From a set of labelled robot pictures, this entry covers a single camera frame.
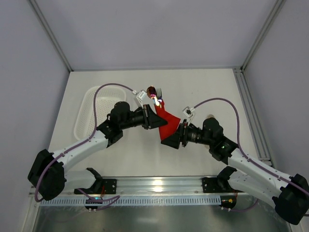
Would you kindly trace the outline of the red paper napkin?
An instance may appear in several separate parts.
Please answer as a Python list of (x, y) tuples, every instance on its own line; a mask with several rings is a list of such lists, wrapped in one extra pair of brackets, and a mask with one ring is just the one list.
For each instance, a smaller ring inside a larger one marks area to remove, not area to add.
[(167, 121), (167, 124), (159, 127), (160, 140), (163, 141), (173, 135), (180, 124), (180, 118), (165, 110), (165, 102), (162, 100), (160, 106), (154, 106), (156, 114)]

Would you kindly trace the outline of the iridescent rainbow fork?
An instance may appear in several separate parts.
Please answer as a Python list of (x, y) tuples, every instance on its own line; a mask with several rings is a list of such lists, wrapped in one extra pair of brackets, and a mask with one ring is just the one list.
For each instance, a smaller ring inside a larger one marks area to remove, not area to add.
[(157, 88), (157, 89), (156, 89), (156, 95), (157, 95), (157, 98), (158, 98), (158, 100), (159, 100), (159, 102), (160, 102), (159, 107), (161, 107), (161, 106), (162, 106), (162, 101), (163, 101), (163, 99), (162, 99), (162, 90), (161, 90), (161, 88)]

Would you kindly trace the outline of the iridescent rainbow spoon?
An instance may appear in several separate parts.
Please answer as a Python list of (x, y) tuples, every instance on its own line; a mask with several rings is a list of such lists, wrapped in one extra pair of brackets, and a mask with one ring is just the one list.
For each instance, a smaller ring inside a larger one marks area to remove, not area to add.
[(148, 96), (150, 99), (156, 99), (156, 98), (157, 98), (156, 89), (155, 89), (154, 86), (148, 87), (147, 90), (146, 90), (146, 93), (147, 93), (147, 96)]

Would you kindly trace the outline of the gold knife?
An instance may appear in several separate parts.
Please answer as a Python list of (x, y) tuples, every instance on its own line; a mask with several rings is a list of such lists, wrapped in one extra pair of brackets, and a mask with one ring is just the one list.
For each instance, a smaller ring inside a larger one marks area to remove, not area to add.
[(155, 103), (156, 106), (160, 105), (160, 102), (159, 102), (159, 100), (158, 100), (156, 95), (154, 96), (154, 103)]

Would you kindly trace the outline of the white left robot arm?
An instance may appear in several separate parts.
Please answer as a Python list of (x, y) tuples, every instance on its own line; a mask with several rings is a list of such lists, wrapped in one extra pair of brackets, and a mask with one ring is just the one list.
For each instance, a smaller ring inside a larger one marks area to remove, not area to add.
[(96, 126), (88, 138), (64, 149), (54, 152), (44, 149), (37, 154), (28, 174), (29, 182), (35, 187), (35, 200), (40, 202), (38, 196), (41, 195), (43, 200), (49, 201), (66, 190), (100, 193), (104, 180), (97, 171), (86, 168), (72, 172), (71, 168), (118, 142), (125, 129), (142, 126), (148, 130), (165, 125), (167, 121), (158, 116), (148, 104), (131, 111), (127, 102), (116, 103), (106, 120)]

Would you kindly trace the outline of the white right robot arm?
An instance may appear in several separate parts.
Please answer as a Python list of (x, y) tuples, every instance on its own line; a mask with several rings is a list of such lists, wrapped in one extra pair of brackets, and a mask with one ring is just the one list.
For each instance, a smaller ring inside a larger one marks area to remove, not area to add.
[(187, 121), (173, 121), (159, 128), (161, 144), (178, 149), (189, 142), (207, 145), (209, 153), (226, 167), (218, 184), (246, 192), (275, 209), (290, 224), (298, 225), (309, 210), (309, 184), (300, 174), (291, 176), (246, 155), (240, 144), (224, 136), (219, 122), (211, 117), (198, 128)]

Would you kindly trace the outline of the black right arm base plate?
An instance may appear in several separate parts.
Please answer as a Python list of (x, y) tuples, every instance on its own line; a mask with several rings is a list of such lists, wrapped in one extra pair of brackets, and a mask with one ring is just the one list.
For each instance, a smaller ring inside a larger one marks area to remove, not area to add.
[(226, 179), (217, 176), (203, 177), (201, 184), (204, 193), (242, 193), (242, 191), (232, 188)]

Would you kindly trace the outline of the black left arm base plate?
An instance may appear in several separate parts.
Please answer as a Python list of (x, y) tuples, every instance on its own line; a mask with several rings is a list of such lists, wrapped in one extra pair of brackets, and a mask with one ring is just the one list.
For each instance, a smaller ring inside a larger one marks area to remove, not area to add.
[(90, 194), (116, 194), (117, 179), (99, 179), (89, 188), (76, 188), (74, 194), (82, 194), (82, 192)]

